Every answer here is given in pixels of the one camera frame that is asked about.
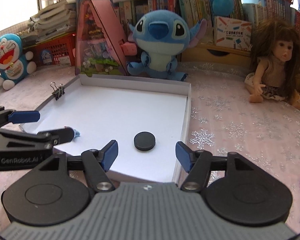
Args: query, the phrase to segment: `doraemon's face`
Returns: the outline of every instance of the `doraemon's face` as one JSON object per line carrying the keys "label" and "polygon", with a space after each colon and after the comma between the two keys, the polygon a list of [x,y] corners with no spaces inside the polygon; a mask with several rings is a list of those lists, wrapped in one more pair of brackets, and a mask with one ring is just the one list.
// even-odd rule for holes
{"label": "doraemon's face", "polygon": [[146,52],[177,55],[188,46],[190,32],[179,15],[158,10],[144,15],[137,22],[133,39]]}
{"label": "doraemon's face", "polygon": [[20,56],[19,44],[15,40],[10,40],[3,36],[0,39],[0,69],[6,69],[14,63]]}

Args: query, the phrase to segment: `stitch's nose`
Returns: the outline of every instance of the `stitch's nose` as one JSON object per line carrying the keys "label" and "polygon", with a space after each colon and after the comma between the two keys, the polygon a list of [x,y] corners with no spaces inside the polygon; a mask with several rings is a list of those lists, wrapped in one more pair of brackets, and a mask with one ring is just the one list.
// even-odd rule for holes
{"label": "stitch's nose", "polygon": [[149,24],[149,33],[156,40],[160,40],[167,36],[169,32],[168,24],[165,22],[153,22]]}

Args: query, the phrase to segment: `doll's dress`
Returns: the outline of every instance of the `doll's dress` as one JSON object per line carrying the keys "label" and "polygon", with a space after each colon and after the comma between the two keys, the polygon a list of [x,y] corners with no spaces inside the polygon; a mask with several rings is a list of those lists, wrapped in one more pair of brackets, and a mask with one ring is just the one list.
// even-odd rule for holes
{"label": "doll's dress", "polygon": [[[282,101],[286,99],[283,90],[285,81],[285,63],[277,59],[274,55],[269,57],[258,57],[258,64],[262,63],[265,67],[265,72],[261,78],[261,84],[266,85],[262,87],[262,96],[266,99],[274,99]],[[247,75],[244,83],[250,87],[254,87],[253,78],[255,73]]]}

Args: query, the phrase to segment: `window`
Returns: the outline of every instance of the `window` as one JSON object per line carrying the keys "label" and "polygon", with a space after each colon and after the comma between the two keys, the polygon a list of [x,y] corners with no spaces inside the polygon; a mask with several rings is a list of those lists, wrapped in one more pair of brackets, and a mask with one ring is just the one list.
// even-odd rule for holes
{"label": "window", "polygon": [[38,13],[38,0],[0,0],[0,31]]}

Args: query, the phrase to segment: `doll's face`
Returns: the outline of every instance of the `doll's face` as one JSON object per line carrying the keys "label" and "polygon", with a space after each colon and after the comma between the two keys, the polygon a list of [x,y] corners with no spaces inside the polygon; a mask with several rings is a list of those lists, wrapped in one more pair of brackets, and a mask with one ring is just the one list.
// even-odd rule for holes
{"label": "doll's face", "polygon": [[289,61],[292,57],[292,41],[276,41],[272,50],[273,55],[282,62]]}

